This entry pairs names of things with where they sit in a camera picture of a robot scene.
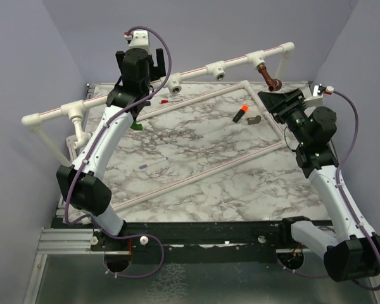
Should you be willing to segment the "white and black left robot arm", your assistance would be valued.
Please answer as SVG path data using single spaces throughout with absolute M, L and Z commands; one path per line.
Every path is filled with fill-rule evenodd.
M 139 47 L 116 53 L 121 76 L 106 98 L 99 125 L 72 164 L 56 172 L 66 205 L 82 211 L 106 231 L 105 242 L 114 250 L 126 245 L 126 223 L 111 207 L 111 190 L 103 177 L 117 144 L 150 100 L 151 82 L 166 75 L 168 57 L 161 48 L 154 56 Z

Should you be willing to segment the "brown plastic faucet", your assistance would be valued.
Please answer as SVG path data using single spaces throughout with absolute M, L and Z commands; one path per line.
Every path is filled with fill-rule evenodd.
M 264 63 L 261 63 L 257 66 L 257 70 L 259 74 L 263 77 L 269 92 L 276 92 L 279 91 L 282 87 L 282 82 L 279 79 L 272 78 L 268 71 L 267 67 Z

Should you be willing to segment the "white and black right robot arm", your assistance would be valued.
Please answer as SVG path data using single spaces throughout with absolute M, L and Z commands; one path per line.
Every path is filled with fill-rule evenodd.
M 300 243 L 324 262 L 335 282 L 380 276 L 380 235 L 360 212 L 343 179 L 343 160 L 338 160 L 330 142 L 337 131 L 336 113 L 323 105 L 325 95 L 342 93 L 331 86 L 317 85 L 310 98 L 301 90 L 259 92 L 273 119 L 284 124 L 298 141 L 294 150 L 298 166 L 317 190 L 334 227 L 324 232 L 307 217 L 284 218 L 279 242 L 287 248 Z M 380 290 L 380 283 L 374 287 Z

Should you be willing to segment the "white PVC pipe frame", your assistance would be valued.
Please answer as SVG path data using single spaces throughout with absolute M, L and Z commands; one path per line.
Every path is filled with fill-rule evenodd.
M 246 55 L 240 56 L 238 58 L 233 58 L 225 61 L 217 61 L 215 63 L 207 64 L 204 67 L 197 68 L 194 70 L 181 72 L 181 73 L 173 73 L 165 80 L 164 77 L 160 79 L 156 79 L 151 83 L 151 85 L 155 86 L 155 89 L 163 89 L 166 88 L 169 90 L 169 93 L 172 95 L 177 95 L 180 93 L 182 89 L 182 84 L 190 84 L 191 81 L 197 77 L 202 76 L 212 76 L 215 77 L 215 80 L 220 81 L 225 76 L 225 70 L 228 68 L 237 67 L 239 65 L 245 65 L 251 63 L 256 68 L 259 64 L 263 63 L 265 58 L 270 56 L 275 56 L 280 54 L 282 56 L 280 60 L 280 64 L 277 67 L 277 71 L 275 73 L 276 79 L 280 79 L 283 77 L 284 71 L 287 67 L 288 61 L 290 57 L 292 57 L 295 49 L 295 45 L 292 42 L 286 42 L 277 47 L 273 47 L 266 50 L 254 51 L 252 53 L 248 53 Z M 47 148 L 52 152 L 54 157 L 64 166 L 69 167 L 73 160 L 82 154 L 83 148 L 74 149 L 73 142 L 76 140 L 75 134 L 70 136 L 67 139 L 67 145 L 70 150 L 70 157 L 66 157 L 60 149 L 58 149 L 54 142 L 47 136 L 47 134 L 42 130 L 41 125 L 44 122 L 54 120 L 59 117 L 68 117 L 72 115 L 78 115 L 84 117 L 85 114 L 91 108 L 95 108 L 97 106 L 104 105 L 107 100 L 107 95 L 97 96 L 93 98 L 89 98 L 87 100 L 78 100 L 71 103 L 66 103 L 61 105 L 59 108 L 49 110 L 43 113 L 34 113 L 30 115 L 26 115 L 22 118 L 22 124 L 31 132 L 35 133 L 36 136 L 44 143 Z M 91 139 L 94 139 L 94 132 L 90 131 L 92 134 Z

